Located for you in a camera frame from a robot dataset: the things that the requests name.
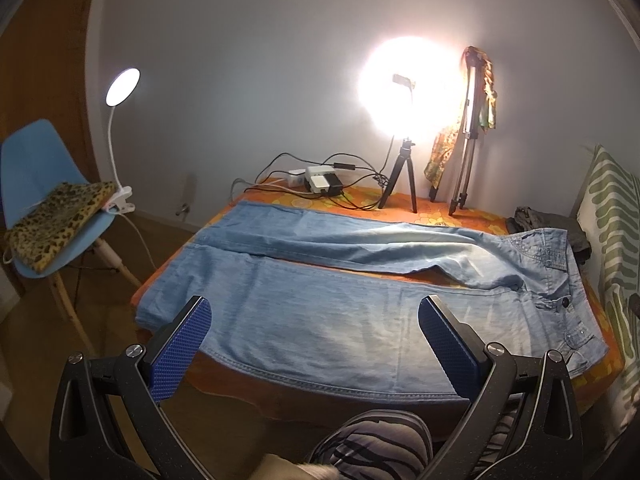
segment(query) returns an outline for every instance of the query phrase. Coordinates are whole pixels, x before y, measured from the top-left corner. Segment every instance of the person's leg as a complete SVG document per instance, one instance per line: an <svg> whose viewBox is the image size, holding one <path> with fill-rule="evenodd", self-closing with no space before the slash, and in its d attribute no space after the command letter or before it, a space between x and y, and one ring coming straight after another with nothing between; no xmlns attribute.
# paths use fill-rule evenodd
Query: person's leg
<svg viewBox="0 0 640 480"><path fill-rule="evenodd" d="M372 410L347 421L311 452L350 480L415 480L433 458L431 435L409 412Z"/></svg>

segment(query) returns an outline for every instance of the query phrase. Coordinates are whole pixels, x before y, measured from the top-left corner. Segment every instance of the chair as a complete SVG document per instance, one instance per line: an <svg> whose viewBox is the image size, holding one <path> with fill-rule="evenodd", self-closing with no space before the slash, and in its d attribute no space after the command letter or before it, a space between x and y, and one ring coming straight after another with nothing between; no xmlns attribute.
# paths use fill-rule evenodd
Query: chair
<svg viewBox="0 0 640 480"><path fill-rule="evenodd" d="M66 150L56 129L49 121L40 119L28 124L4 140L0 151L0 191L6 227L11 228L20 218L30 213L57 184L88 184ZM69 299L62 277L58 272L91 245L98 255L113 250L100 238L111 225L114 215L99 211L78 231L43 273L39 274L14 257L13 264L25 278L47 278L56 306L63 318L74 324L80 339L91 354L95 349L89 340ZM108 264L116 267L133 285L140 281L116 256L108 258Z"/></svg>

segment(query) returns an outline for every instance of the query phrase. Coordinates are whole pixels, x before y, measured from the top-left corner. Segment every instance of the blue textured grip pad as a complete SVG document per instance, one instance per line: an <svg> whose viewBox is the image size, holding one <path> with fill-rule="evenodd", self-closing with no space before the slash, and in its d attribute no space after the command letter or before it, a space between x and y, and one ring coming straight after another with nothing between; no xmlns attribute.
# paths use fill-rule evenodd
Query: blue textured grip pad
<svg viewBox="0 0 640 480"><path fill-rule="evenodd" d="M155 402L171 397L211 327L211 306L202 298L151 365L149 392Z"/></svg>
<svg viewBox="0 0 640 480"><path fill-rule="evenodd" d="M475 399L482 387L478 362L430 298L420 302L418 323L453 389L460 397Z"/></svg>

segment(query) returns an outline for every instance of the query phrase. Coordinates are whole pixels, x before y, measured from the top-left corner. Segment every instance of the folded dark clothing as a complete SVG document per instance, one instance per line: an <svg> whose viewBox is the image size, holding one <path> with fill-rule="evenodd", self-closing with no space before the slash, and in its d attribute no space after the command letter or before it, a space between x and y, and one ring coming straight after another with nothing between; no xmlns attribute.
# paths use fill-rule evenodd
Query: folded dark clothing
<svg viewBox="0 0 640 480"><path fill-rule="evenodd" d="M541 227L565 229L568 232L569 243L574 251L576 262L579 265L584 264L591 256L591 244L575 218L542 213L530 207L517 207L513 218L507 218L506 224L507 230L511 234Z"/></svg>

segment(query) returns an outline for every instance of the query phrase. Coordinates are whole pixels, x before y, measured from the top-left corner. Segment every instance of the floor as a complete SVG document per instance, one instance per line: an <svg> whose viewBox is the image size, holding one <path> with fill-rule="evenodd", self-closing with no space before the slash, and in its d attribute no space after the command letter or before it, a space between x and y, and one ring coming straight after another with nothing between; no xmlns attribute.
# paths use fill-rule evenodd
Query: floor
<svg viewBox="0 0 640 480"><path fill-rule="evenodd" d="M149 219L132 219L159 264L191 236L187 231ZM152 267L139 238L123 219L116 218L104 238L139 279L151 274ZM102 263L87 254L84 265L100 267ZM71 296L77 273L75 269L63 271ZM50 417L60 373L68 355L81 349L81 344L71 323L60 317L47 283L39 280L30 285L28 293L0 324L0 347L14 384L14 398L4 424L19 449L47 478ZM134 292L129 282L111 271L82 272L78 314L101 355L119 354L136 341L129 306ZM266 452L300 462L329 431L309 424L267 420L250 404L203 394L187 383L181 384L162 408L217 480L247 478ZM152 468L122 405L115 409L134 456Z"/></svg>

